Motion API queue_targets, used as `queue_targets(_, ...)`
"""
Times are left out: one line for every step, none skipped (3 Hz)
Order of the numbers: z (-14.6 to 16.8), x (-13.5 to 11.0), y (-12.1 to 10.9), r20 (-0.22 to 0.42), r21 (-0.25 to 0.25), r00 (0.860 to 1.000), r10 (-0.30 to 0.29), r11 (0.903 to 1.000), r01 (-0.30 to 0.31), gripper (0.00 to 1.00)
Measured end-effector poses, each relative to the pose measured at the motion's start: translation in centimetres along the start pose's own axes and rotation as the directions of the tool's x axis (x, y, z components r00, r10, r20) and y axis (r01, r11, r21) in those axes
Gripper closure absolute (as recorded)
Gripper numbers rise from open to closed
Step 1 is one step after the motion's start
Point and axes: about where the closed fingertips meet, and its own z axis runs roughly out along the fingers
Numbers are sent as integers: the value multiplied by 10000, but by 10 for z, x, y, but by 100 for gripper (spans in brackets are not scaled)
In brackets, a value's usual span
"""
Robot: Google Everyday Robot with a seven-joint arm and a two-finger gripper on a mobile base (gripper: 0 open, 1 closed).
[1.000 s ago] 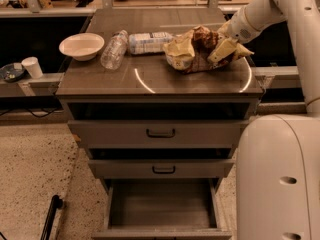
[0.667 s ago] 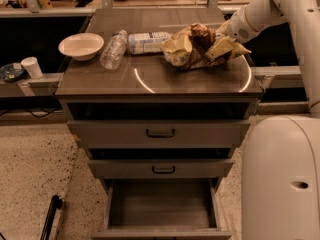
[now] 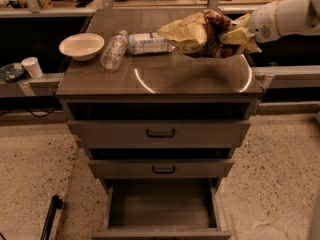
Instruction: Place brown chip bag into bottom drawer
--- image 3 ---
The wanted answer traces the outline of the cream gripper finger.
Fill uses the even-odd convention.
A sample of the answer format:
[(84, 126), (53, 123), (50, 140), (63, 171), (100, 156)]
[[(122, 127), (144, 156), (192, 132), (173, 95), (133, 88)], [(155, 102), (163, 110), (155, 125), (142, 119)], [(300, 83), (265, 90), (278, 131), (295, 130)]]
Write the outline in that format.
[(243, 45), (246, 44), (254, 34), (246, 27), (230, 29), (218, 35), (222, 44)]
[(235, 20), (233, 21), (233, 24), (234, 24), (235, 26), (244, 26), (244, 25), (247, 23), (247, 21), (248, 21), (248, 19), (250, 18), (250, 16), (251, 16), (250, 13), (247, 13), (247, 14), (245, 14), (245, 15), (242, 15), (241, 17), (238, 17), (237, 19), (235, 19)]

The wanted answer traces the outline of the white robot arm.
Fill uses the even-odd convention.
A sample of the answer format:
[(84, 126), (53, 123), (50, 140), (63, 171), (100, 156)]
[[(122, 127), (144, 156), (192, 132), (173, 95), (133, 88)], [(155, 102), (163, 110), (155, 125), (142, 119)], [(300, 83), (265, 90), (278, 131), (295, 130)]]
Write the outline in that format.
[(288, 35), (320, 34), (320, 0), (282, 0), (258, 7), (219, 35), (223, 44), (272, 42)]

